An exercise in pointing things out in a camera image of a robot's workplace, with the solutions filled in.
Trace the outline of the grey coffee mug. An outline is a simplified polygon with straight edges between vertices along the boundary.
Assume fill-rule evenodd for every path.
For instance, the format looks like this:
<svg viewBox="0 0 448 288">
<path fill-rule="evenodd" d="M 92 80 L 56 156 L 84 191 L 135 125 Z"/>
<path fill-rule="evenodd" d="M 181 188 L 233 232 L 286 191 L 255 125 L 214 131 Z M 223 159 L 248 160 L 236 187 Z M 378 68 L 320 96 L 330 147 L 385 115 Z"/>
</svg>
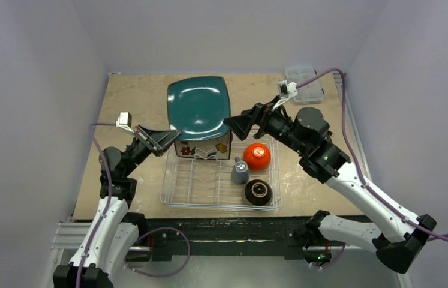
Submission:
<svg viewBox="0 0 448 288">
<path fill-rule="evenodd" d="M 231 171 L 231 182 L 235 184 L 246 184 L 249 181 L 248 164 L 240 157 L 234 158 L 234 166 Z"/>
</svg>

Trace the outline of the orange bowl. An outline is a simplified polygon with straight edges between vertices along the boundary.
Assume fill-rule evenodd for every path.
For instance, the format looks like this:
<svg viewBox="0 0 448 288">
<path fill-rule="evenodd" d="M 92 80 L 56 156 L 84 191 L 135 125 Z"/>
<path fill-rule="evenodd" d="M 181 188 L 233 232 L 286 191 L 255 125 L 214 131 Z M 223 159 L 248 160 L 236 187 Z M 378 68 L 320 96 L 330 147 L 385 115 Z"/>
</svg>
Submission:
<svg viewBox="0 0 448 288">
<path fill-rule="evenodd" d="M 242 159 L 251 170 L 265 170 L 269 167 L 272 154 L 270 149 L 262 143 L 252 143 L 248 145 L 243 154 Z"/>
</svg>

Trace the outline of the square patterned plate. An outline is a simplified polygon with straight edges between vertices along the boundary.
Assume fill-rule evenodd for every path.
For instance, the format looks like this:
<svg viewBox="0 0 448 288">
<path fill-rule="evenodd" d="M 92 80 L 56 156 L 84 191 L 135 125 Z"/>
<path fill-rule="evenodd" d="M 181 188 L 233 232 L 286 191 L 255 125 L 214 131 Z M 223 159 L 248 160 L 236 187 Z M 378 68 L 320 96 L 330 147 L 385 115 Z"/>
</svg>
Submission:
<svg viewBox="0 0 448 288">
<path fill-rule="evenodd" d="M 176 140 L 175 154 L 181 158 L 201 160 L 229 160 L 233 136 L 227 133 L 208 140 Z"/>
</svg>

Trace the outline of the teal square plate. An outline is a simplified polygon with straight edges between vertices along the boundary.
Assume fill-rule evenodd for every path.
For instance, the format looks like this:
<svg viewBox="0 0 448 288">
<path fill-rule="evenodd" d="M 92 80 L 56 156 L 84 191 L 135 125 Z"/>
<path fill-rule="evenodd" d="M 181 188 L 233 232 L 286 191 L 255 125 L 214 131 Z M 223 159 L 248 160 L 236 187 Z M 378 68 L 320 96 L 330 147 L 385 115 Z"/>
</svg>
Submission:
<svg viewBox="0 0 448 288">
<path fill-rule="evenodd" d="M 167 87 L 167 117 L 170 128 L 179 130 L 180 141 L 205 141 L 228 133 L 223 123 L 231 114 L 225 78 L 196 76 Z"/>
</svg>

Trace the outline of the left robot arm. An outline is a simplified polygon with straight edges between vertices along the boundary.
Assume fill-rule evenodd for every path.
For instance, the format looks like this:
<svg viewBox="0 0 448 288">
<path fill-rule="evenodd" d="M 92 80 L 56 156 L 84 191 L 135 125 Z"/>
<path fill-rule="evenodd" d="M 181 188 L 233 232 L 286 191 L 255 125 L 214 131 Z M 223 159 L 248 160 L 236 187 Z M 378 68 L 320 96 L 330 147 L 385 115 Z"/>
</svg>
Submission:
<svg viewBox="0 0 448 288">
<path fill-rule="evenodd" d="M 97 211 L 75 254 L 67 264 L 55 268 L 54 287 L 113 287 L 129 249 L 148 239 L 144 215 L 129 212 L 137 186 L 130 174 L 148 156 L 162 156 L 181 132 L 151 130 L 141 125 L 118 127 L 133 137 L 124 151 L 112 146 L 102 149 L 92 138 L 101 164 Z"/>
</svg>

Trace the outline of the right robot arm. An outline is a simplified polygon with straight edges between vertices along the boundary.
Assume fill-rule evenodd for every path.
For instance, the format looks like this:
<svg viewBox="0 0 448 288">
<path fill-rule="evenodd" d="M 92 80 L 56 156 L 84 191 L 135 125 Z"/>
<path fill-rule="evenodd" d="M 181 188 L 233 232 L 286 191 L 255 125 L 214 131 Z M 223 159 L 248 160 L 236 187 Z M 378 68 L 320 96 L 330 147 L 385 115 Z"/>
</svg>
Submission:
<svg viewBox="0 0 448 288">
<path fill-rule="evenodd" d="M 361 223 L 317 211 L 301 235 L 306 247 L 324 240 L 339 241 L 374 253 L 384 266 L 399 274 L 408 271 L 436 220 L 404 208 L 396 215 L 393 210 L 400 205 L 364 178 L 350 157 L 328 140 L 330 125 L 320 110 L 304 107 L 291 118 L 284 110 L 273 109 L 272 103 L 257 103 L 223 122 L 240 140 L 257 125 L 254 138 L 267 134 L 296 152 L 304 172 L 343 195 L 370 219 L 370 223 Z"/>
</svg>

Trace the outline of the brown bowl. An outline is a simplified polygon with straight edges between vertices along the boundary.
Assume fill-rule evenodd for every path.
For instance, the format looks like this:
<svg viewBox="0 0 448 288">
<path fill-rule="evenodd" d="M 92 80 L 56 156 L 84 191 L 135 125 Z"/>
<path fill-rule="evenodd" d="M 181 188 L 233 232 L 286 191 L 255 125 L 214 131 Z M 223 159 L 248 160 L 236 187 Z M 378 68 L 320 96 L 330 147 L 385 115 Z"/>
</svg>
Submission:
<svg viewBox="0 0 448 288">
<path fill-rule="evenodd" d="M 264 180 L 249 181 L 244 190 L 243 197 L 247 204 L 252 206 L 267 206 L 273 198 L 271 186 Z"/>
</svg>

